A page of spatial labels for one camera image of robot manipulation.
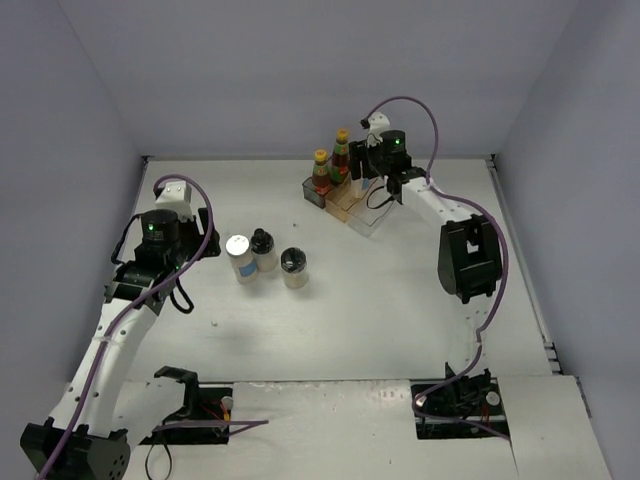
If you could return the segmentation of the yellow-cap sauce bottle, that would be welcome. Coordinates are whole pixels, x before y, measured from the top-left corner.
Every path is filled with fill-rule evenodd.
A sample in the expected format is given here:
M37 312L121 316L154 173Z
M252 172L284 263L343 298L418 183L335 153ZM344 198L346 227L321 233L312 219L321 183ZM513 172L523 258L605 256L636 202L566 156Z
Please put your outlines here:
M330 179L334 185L341 185L349 175L349 131L339 129L336 133L331 155Z
M329 175L328 154L323 149L314 152L314 166L312 170L312 185L315 192L320 196L325 196L331 189Z

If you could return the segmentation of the silver-cap shaker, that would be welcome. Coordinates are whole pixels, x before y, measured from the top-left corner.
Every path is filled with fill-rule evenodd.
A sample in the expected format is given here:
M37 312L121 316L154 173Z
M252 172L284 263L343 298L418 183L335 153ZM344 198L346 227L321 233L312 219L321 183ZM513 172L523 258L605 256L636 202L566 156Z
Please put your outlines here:
M366 196L370 188L371 180L366 177L361 177L352 181L353 194L356 199L362 199Z
M225 243L225 250L237 281L240 284L254 281L258 275L258 269L249 239L240 234L232 235Z

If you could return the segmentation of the black-knob-lid spice jar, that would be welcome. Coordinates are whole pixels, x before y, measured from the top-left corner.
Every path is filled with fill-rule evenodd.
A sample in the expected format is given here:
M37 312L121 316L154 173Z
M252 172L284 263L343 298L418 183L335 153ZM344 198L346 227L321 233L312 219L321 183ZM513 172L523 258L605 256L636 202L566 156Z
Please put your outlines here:
M275 241L269 232L262 228L255 229L250 238L250 247L259 271L270 272L277 267Z

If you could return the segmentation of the black-lid spice jar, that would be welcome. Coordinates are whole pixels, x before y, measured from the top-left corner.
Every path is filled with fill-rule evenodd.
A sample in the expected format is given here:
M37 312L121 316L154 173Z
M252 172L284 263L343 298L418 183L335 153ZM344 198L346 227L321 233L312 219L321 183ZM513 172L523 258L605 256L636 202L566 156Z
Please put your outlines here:
M290 289L300 289L308 281L307 257L298 247L285 249L280 257L282 278Z

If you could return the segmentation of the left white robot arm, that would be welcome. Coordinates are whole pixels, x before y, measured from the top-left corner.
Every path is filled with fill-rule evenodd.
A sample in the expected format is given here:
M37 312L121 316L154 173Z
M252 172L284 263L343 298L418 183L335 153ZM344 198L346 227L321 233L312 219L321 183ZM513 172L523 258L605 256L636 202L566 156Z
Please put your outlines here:
M171 417L200 406L195 372L163 366L139 396L118 404L142 341L166 303L183 292L181 276L221 253L213 212L189 206L135 215L142 231L132 259L117 263L85 356L58 405L26 425L20 446L40 479L120 479L132 450Z

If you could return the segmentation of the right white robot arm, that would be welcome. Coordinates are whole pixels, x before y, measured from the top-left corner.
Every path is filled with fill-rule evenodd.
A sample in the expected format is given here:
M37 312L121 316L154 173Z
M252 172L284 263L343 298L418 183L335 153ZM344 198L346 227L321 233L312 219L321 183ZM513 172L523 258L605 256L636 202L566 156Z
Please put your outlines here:
M380 177L392 201L440 228L437 277L443 290L461 303L463 326L453 345L462 364L457 376L476 371L483 361L485 331L503 300L509 273L504 233L480 204L444 192L430 173L412 162L404 133L390 130L349 144L350 171Z

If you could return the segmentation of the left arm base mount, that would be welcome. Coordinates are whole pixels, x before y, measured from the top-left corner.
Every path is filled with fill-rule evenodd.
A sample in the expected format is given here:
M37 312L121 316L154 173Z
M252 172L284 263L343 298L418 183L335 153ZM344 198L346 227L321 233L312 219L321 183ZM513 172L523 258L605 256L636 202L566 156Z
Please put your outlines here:
M203 384L194 371L178 367L163 366L154 373L155 378L168 378L183 386L181 408L166 417L162 424L181 421L223 421L231 415L233 387L226 384ZM142 445L166 443L167 445L226 445L229 427L178 427L152 433L144 438Z

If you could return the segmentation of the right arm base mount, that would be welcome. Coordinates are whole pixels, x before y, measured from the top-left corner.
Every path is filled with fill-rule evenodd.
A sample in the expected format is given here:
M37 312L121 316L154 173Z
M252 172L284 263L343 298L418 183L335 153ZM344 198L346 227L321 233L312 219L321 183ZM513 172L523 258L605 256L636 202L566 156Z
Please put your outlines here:
M436 386L436 381L410 385L418 440L510 439L502 396L489 369Z

